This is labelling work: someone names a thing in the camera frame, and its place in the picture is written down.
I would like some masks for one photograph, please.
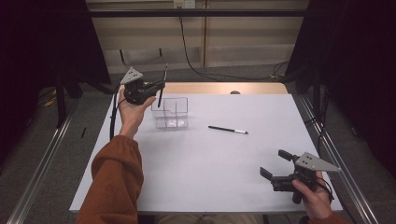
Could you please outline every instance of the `orange sleeve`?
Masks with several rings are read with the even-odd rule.
[[[308,223],[309,224],[348,224],[348,222],[345,219],[343,219],[340,215],[335,213],[324,219],[309,220]]]
[[[77,223],[137,223],[143,171],[136,141],[115,136],[93,159],[92,178]]]

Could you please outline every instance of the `marker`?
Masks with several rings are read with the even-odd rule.
[[[220,127],[215,127],[215,126],[208,126],[208,128],[222,130],[222,131],[226,131],[226,132],[232,132],[232,133],[245,133],[245,134],[248,134],[248,132],[245,132],[245,131],[239,131],[239,130],[234,130],[234,129],[226,129],[226,128],[220,128]]]

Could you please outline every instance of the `transparent container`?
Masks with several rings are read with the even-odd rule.
[[[189,100],[186,97],[163,98],[160,107],[158,102],[157,99],[151,106],[156,128],[177,129],[189,126]]]

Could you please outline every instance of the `hand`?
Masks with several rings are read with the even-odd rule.
[[[323,178],[320,171],[317,171],[317,177]],[[326,186],[323,180],[317,179],[317,182]],[[306,184],[295,179],[292,184],[303,195],[304,207],[310,219],[323,219],[332,215],[330,207],[329,194],[323,188],[316,188],[315,191],[309,189]]]
[[[125,100],[124,89],[120,90],[119,110],[122,126],[120,135],[134,139],[139,125],[143,121],[145,110],[155,101],[155,96],[149,97],[142,105],[132,105]]]

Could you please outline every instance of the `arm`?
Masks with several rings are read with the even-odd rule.
[[[123,99],[121,90],[120,135],[93,159],[93,181],[79,210],[77,223],[137,223],[136,200],[143,185],[143,171],[134,135],[155,97],[148,98],[143,105],[130,105]]]
[[[317,177],[319,184],[325,185],[321,180],[323,178],[321,172],[317,172]],[[315,191],[312,191],[299,180],[293,180],[292,184],[304,195],[304,207],[310,218],[310,224],[347,224],[342,217],[332,211],[329,195],[324,189],[316,188]]]

